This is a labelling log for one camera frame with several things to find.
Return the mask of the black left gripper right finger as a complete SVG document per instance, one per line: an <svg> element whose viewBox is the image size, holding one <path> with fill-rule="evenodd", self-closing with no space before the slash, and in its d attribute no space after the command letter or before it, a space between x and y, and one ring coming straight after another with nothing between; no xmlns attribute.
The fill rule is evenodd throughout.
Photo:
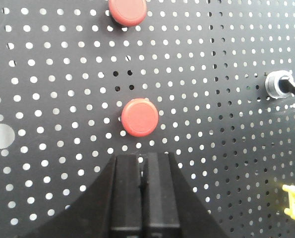
<svg viewBox="0 0 295 238"><path fill-rule="evenodd" d="M143 181L143 236L179 238L180 222L167 154L147 154Z"/></svg>

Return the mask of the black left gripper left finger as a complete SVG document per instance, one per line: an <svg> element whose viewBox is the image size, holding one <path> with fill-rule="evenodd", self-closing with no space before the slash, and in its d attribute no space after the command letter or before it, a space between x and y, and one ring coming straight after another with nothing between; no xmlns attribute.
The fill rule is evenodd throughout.
<svg viewBox="0 0 295 238"><path fill-rule="evenodd" d="M116 157L109 237L142 237L141 176L135 155Z"/></svg>

